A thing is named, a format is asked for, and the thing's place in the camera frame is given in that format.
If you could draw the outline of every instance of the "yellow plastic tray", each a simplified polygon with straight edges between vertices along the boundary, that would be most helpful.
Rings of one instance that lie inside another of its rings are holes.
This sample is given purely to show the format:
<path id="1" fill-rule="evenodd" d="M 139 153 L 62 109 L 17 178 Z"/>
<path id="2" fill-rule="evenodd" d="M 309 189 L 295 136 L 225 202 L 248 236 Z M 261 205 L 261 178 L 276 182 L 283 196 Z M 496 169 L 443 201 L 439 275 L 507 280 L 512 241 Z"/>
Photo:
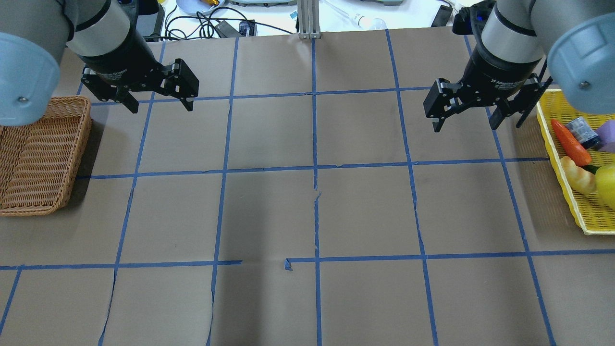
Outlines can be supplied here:
<path id="1" fill-rule="evenodd" d="M 542 137 L 549 153 L 551 165 L 555 170 L 561 190 L 564 192 L 564 198 L 568 202 L 577 225 L 583 229 L 586 235 L 615 235 L 615 211 L 602 203 L 598 196 L 585 197 L 568 185 L 560 162 L 560 158 L 566 156 L 566 153 L 551 128 L 551 119 L 557 119 L 565 125 L 574 118 L 582 116 L 587 120 L 592 129 L 596 129 L 607 120 L 615 119 L 615 115 L 589 115 L 581 113 L 566 101 L 564 94 L 558 89 L 547 90 L 537 107 L 538 122 L 540 123 Z M 595 150 L 588 151 L 592 156 L 593 165 L 604 166 L 615 161 L 615 154 L 599 153 Z"/>

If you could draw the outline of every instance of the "orange toy carrot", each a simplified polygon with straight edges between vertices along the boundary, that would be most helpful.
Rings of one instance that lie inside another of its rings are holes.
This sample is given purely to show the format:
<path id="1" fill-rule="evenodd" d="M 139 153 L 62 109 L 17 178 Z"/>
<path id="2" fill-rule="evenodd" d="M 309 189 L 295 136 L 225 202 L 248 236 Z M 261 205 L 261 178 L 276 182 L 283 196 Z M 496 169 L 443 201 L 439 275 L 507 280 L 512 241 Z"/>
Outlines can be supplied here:
<path id="1" fill-rule="evenodd" d="M 592 162 L 592 157 L 583 146 L 574 138 L 572 133 L 556 119 L 551 119 L 553 132 L 559 139 L 561 146 L 564 148 L 566 155 L 570 157 L 574 163 L 579 166 L 586 166 Z"/>

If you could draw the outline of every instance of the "blue plate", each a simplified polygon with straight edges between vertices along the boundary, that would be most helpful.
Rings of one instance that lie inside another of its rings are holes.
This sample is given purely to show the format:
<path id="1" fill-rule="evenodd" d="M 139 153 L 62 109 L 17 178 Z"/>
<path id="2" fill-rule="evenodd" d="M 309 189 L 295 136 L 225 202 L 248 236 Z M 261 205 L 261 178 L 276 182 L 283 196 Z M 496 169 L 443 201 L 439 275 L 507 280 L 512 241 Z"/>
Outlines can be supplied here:
<path id="1" fill-rule="evenodd" d="M 201 0 L 177 0 L 177 7 L 189 15 L 196 15 L 196 12 L 201 12 L 204 15 L 209 15 L 218 7 L 224 6 L 226 0 L 220 0 L 217 6 L 209 6 Z"/>

